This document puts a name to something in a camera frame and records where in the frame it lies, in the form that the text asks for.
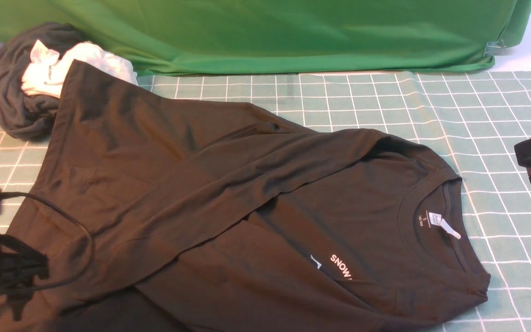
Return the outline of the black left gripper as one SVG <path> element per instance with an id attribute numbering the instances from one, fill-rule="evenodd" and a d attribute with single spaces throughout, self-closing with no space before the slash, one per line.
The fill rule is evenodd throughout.
<path id="1" fill-rule="evenodd" d="M 50 277 L 48 258 L 16 237 L 0 234 L 0 296 L 11 304 L 31 300 L 35 278 Z"/>

